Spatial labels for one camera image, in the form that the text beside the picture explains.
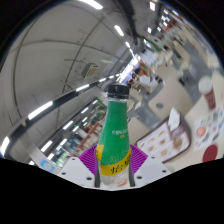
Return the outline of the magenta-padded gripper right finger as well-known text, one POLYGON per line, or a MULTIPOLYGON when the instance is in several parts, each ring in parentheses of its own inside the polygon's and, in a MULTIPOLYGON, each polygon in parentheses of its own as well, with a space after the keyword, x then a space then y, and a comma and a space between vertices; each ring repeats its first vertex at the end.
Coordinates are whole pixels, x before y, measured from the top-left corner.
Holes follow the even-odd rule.
POLYGON ((136 146, 131 146, 129 183, 140 188, 171 174, 155 156, 148 156, 136 146))

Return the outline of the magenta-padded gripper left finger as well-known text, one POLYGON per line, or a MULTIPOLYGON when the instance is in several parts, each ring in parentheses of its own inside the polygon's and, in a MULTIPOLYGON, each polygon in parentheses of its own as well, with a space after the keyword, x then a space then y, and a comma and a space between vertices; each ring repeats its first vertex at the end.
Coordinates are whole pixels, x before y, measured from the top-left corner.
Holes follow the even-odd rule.
POLYGON ((58 176, 85 188, 95 188, 98 165, 95 146, 87 149, 79 157, 71 157, 58 173, 58 176))

